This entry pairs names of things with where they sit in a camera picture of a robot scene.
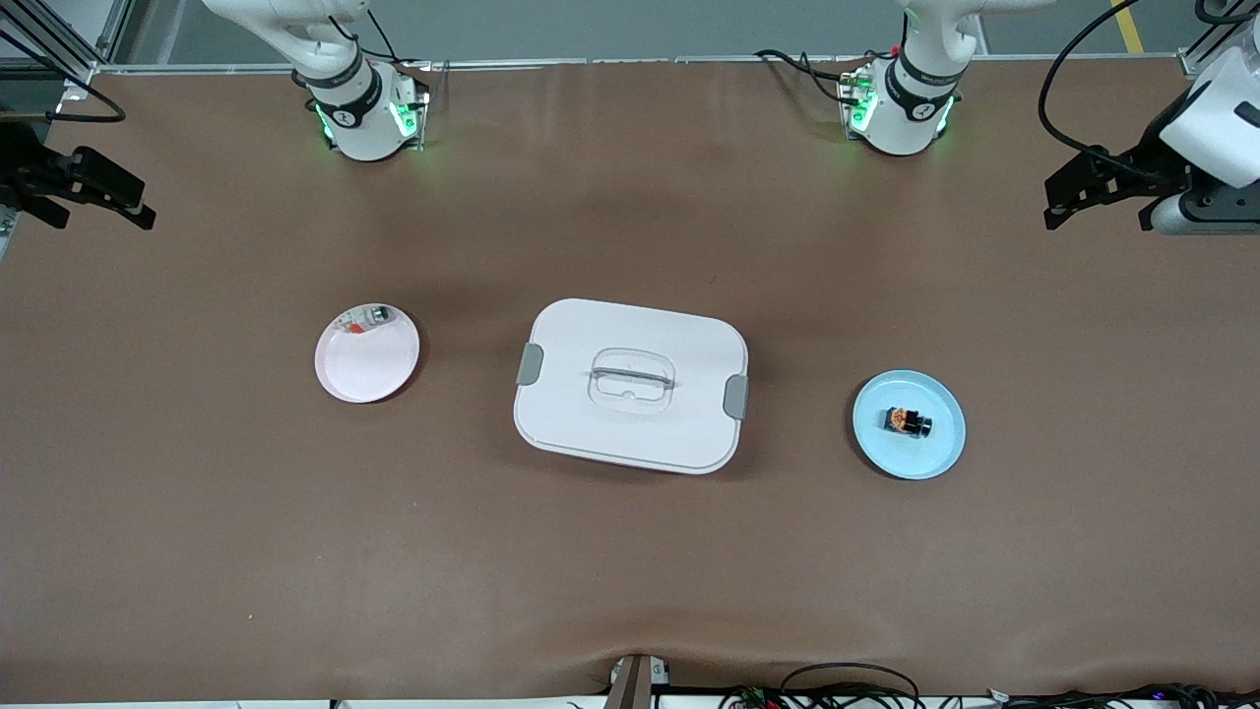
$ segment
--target yellow line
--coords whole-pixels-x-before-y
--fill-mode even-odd
[[[1120,0],[1111,0],[1111,6],[1120,4]],[[1115,23],[1120,25],[1120,37],[1124,38],[1124,48],[1130,54],[1142,54],[1145,49],[1142,48],[1142,38],[1138,37],[1138,25],[1133,21],[1133,13],[1128,8],[1120,10],[1115,15]]]

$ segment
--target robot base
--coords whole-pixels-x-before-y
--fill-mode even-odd
[[[954,98],[940,110],[939,120],[912,121],[905,110],[888,97],[885,82],[893,59],[874,59],[857,69],[852,84],[839,86],[840,96],[853,98],[857,106],[840,105],[840,121],[849,140],[864,140],[890,155],[914,155],[927,147],[945,131]]]
[[[388,64],[373,63],[372,68],[388,88],[359,126],[343,127],[316,108],[329,147],[360,161],[384,160],[399,150],[423,150],[428,92],[417,92],[413,78]]]

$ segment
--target small bottle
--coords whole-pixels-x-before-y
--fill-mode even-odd
[[[883,428],[891,432],[912,436],[915,438],[924,438],[932,432],[932,421],[926,417],[920,417],[919,412],[888,409],[888,416],[883,422]]]
[[[336,329],[350,334],[363,334],[389,320],[389,307],[384,305],[360,305],[341,312],[336,319]]]

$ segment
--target light blue plate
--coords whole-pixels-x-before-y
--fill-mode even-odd
[[[915,438],[885,429],[888,409],[897,407],[931,419],[931,433]],[[898,479],[922,481],[958,462],[966,442],[966,422],[945,385],[922,373],[893,370],[872,379],[858,393],[853,434],[872,463]]]

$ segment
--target gray latch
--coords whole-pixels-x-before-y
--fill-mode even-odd
[[[722,397],[722,411],[727,417],[737,422],[743,421],[748,411],[748,378],[743,375],[731,375],[726,380],[726,395]]]
[[[517,387],[529,387],[538,382],[538,375],[543,372],[543,348],[533,341],[525,343],[525,350],[520,353],[520,369],[517,370]]]

